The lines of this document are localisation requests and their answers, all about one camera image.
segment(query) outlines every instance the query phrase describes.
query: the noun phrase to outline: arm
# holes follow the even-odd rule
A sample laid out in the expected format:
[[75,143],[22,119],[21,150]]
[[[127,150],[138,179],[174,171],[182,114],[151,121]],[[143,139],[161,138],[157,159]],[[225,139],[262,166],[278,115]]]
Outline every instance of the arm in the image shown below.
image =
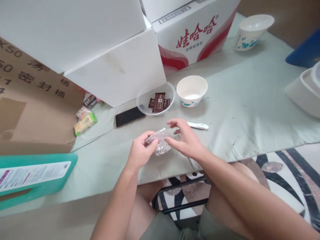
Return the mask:
[[197,161],[257,239],[319,239],[319,234],[289,205],[259,183],[209,152],[183,119],[173,119],[181,141],[169,145]]
[[138,171],[157,148],[158,140],[146,148],[145,140],[153,133],[147,131],[133,140],[127,164],[96,223],[91,240],[125,239],[137,191]]

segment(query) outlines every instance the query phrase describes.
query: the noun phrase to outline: blue floral pattern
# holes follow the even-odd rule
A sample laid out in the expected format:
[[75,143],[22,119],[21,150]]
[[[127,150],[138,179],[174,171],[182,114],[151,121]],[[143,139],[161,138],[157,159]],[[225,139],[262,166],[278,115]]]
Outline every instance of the blue floral pattern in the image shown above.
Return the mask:
[[258,38],[251,38],[251,39],[249,39],[249,40],[247,40],[247,37],[241,37],[241,36],[239,36],[239,39],[241,38],[241,43],[240,43],[240,45],[238,45],[237,46],[237,49],[251,49],[254,45],[256,45],[256,43],[258,42]]
[[183,101],[183,100],[180,99],[181,104],[184,105],[184,106],[187,106],[187,107],[197,106],[197,105],[199,104],[199,101],[200,101],[200,99],[197,100],[197,102],[187,103],[187,102],[185,102],[185,101]]

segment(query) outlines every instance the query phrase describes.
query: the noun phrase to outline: hand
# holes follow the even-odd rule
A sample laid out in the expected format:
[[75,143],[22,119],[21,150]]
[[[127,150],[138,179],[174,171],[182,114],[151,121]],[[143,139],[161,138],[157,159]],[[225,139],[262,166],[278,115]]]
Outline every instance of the hand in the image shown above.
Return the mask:
[[158,139],[155,139],[148,146],[145,140],[152,134],[154,134],[153,131],[146,131],[133,140],[126,167],[139,170],[147,163],[152,153],[157,149],[159,142]]
[[197,160],[200,155],[207,151],[207,149],[199,141],[195,132],[187,124],[186,120],[182,118],[171,119],[167,122],[170,128],[178,127],[174,134],[181,133],[181,140],[176,141],[170,137],[166,137],[165,141],[173,148],[177,149],[186,157]]

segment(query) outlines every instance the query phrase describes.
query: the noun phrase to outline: leg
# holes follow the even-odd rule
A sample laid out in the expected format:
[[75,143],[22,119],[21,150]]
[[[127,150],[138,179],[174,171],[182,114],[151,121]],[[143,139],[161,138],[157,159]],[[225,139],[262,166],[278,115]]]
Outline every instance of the leg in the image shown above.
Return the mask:
[[[258,182],[258,179],[254,173],[242,163],[235,162],[231,165]],[[214,184],[211,185],[209,200],[206,208],[212,216],[214,216],[219,222],[230,228],[232,231],[248,239],[253,239],[248,228],[239,218],[238,214],[233,210],[232,206],[229,204],[224,195]]]
[[166,180],[147,183],[137,187],[136,198],[127,230],[126,240],[138,240],[150,226],[157,215],[157,211],[150,206],[150,202],[157,192],[166,185]]

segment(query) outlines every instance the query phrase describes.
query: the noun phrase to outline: yellow snack package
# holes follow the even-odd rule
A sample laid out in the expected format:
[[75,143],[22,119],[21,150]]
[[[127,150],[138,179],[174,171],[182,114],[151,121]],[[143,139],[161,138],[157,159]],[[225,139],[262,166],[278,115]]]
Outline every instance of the yellow snack package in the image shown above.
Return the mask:
[[76,133],[76,136],[79,136],[96,122],[97,118],[93,115],[93,113],[89,113],[80,122],[74,125],[74,132]]

